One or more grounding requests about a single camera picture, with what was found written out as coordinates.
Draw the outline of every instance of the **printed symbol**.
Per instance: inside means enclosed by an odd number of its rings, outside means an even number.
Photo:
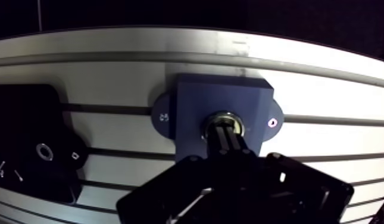
[[[168,114],[160,114],[160,121],[161,122],[168,122],[170,120],[170,116]]]
[[[16,175],[20,179],[20,182],[24,181],[24,179],[20,176],[20,174],[16,170],[14,170],[14,173],[16,173]]]
[[[0,164],[0,176],[1,176],[2,178],[4,177],[4,170],[2,170],[4,164],[5,164],[5,161],[3,161],[3,162]]]
[[[271,120],[268,121],[268,127],[276,127],[278,124],[278,121],[275,118],[272,118]]]
[[[74,160],[77,160],[79,158],[79,155],[77,153],[72,153],[72,158]]]

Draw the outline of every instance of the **black holder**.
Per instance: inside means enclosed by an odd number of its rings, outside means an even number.
[[[76,170],[85,143],[63,120],[49,85],[0,85],[0,187],[32,197],[75,203],[82,186]]]

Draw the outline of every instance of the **white slatwall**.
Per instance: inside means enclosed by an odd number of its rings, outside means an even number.
[[[282,61],[308,64],[384,79],[383,62],[308,43],[227,32],[152,30],[84,30],[15,38],[0,41],[0,58],[59,52],[198,52],[278,60],[279,66]],[[236,46],[235,41],[245,44]],[[63,103],[149,107],[181,72],[264,77],[287,115],[384,120],[384,88],[285,71],[171,62],[29,64],[0,67],[0,84],[48,83],[57,89]],[[64,116],[93,148],[175,152],[174,144],[154,130],[148,116],[79,111],[65,111]],[[384,127],[285,123],[277,136],[263,144],[260,155],[270,152],[291,157],[380,154],[384,153]],[[86,183],[98,184],[85,185],[77,205],[65,206],[0,188],[0,218],[9,223],[14,222],[4,217],[21,223],[119,223],[115,203],[130,192],[127,187],[145,183],[172,164],[153,158],[90,155],[82,172]],[[347,182],[384,178],[384,158],[306,164]],[[375,214],[384,201],[365,202],[382,197],[384,181],[356,186],[351,204],[359,205],[347,208],[342,221]]]

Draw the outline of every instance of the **magnetic hole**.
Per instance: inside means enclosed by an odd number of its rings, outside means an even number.
[[[284,183],[285,178],[286,178],[286,174],[285,174],[285,173],[280,173],[279,181],[280,181],[281,183]]]

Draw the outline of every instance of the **circular hole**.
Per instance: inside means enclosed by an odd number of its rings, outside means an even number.
[[[53,152],[46,144],[40,143],[36,146],[36,152],[39,157],[45,161],[53,160]]]
[[[49,151],[47,151],[46,148],[41,148],[41,149],[40,149],[40,153],[41,153],[44,157],[49,157]]]

